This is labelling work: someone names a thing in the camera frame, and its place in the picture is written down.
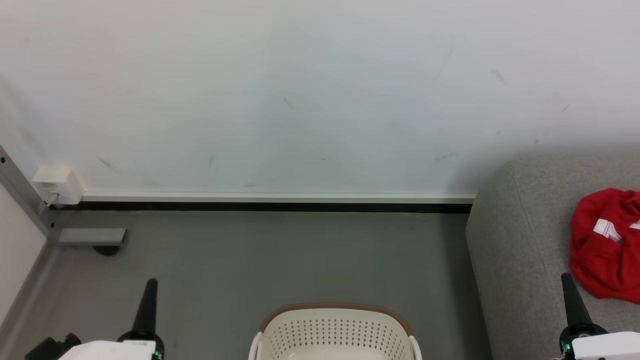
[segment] brown basket rim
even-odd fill
[[[309,310],[309,309],[349,309],[349,310],[364,310],[364,311],[374,311],[376,313],[383,313],[385,315],[391,316],[397,322],[400,323],[407,336],[413,336],[413,331],[402,316],[400,316],[395,311],[383,307],[383,306],[375,306],[375,305],[366,305],[366,304],[355,304],[352,302],[303,302],[300,304],[291,304],[281,307],[273,311],[269,316],[267,316],[262,324],[260,325],[260,332],[264,332],[267,329],[269,323],[278,315],[282,313],[286,313],[288,311],[294,310]]]

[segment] gray sofa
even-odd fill
[[[608,187],[640,190],[640,153],[524,158],[479,192],[467,241],[494,360],[561,356],[560,275],[569,271],[570,220],[581,198]],[[640,332],[639,305],[580,292],[595,323]]]

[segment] power outlet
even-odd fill
[[[44,201],[73,205],[80,202],[84,189],[77,176],[67,167],[40,167],[31,182]]]

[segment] laundry basket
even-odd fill
[[[296,304],[269,315],[249,360],[422,360],[395,312],[358,304]]]

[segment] red cloth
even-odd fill
[[[609,188],[578,203],[571,220],[571,271],[594,297],[640,304],[639,220],[640,192]]]

